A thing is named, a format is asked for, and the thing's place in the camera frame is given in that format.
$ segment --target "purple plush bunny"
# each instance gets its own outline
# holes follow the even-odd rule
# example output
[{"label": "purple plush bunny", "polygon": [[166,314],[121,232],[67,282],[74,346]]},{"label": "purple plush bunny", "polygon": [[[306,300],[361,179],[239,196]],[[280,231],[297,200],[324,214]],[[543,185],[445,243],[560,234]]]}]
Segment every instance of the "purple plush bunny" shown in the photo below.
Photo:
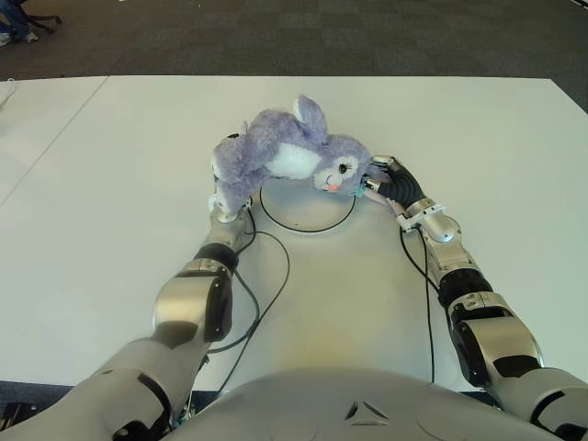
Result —
[{"label": "purple plush bunny", "polygon": [[261,112],[246,133],[222,140],[212,157],[216,201],[234,213],[270,177],[310,179],[320,190],[356,194],[371,154],[346,135],[328,135],[321,108],[306,96],[294,115]]}]

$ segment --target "gray carpet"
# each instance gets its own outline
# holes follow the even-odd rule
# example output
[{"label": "gray carpet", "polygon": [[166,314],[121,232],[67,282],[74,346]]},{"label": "gray carpet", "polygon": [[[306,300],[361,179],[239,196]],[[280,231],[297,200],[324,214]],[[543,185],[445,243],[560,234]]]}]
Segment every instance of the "gray carpet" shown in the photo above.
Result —
[{"label": "gray carpet", "polygon": [[103,74],[553,79],[588,110],[588,11],[568,0],[29,0],[54,35],[0,79]]}]

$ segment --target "tabletop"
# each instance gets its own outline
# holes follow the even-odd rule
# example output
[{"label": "tabletop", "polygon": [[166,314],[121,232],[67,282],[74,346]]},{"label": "tabletop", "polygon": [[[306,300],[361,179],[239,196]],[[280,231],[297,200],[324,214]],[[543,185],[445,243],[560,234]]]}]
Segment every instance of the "tabletop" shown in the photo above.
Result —
[{"label": "tabletop", "polygon": [[[330,132],[403,161],[461,224],[546,366],[588,379],[588,116],[551,81],[152,76],[109,77],[0,208],[0,379],[75,384],[149,334],[159,287],[208,232],[212,149],[299,93],[321,105]],[[361,198],[342,225],[312,236],[277,227],[256,203],[253,213],[287,247],[291,274],[229,389],[307,366],[429,378],[424,281],[385,207]],[[422,261],[418,238],[407,241]],[[285,258],[260,236],[240,271],[263,307]],[[227,341],[254,314],[236,283],[234,298]],[[435,300],[432,322],[437,383],[471,390]],[[218,388],[237,352],[211,356],[195,387]]]},{"label": "tabletop", "polygon": [[0,83],[0,206],[105,80]]}]

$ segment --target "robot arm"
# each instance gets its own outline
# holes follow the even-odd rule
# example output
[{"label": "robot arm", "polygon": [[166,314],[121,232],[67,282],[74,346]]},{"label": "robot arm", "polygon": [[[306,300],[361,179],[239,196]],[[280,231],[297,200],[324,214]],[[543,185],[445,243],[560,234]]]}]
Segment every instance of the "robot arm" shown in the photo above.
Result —
[{"label": "robot arm", "polygon": [[562,439],[588,440],[588,384],[543,367],[533,334],[462,246],[458,223],[394,158],[377,156],[374,164],[391,182],[366,177],[365,186],[405,207],[397,217],[405,231],[423,227],[431,276],[466,380],[486,389],[509,413]]},{"label": "robot arm", "polygon": [[162,287],[153,335],[122,347],[57,404],[3,432],[3,441],[156,440],[168,431],[211,343],[231,330],[244,211],[229,219],[215,209],[210,223],[194,259]]}]

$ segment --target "plush toy face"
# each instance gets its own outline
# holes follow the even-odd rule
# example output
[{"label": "plush toy face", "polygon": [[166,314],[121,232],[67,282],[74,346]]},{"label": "plush toy face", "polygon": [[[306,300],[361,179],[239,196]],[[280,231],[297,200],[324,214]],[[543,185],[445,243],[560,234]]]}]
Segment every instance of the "plush toy face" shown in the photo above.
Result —
[{"label": "plush toy face", "polygon": [[368,149],[350,136],[330,135],[323,155],[312,175],[314,186],[344,195],[357,193],[371,161]]},{"label": "plush toy face", "polygon": [[355,179],[357,175],[358,160],[355,156],[339,156],[334,158],[327,168],[321,169],[314,175],[314,186],[324,191],[341,191],[350,187],[349,193],[356,191]]}]

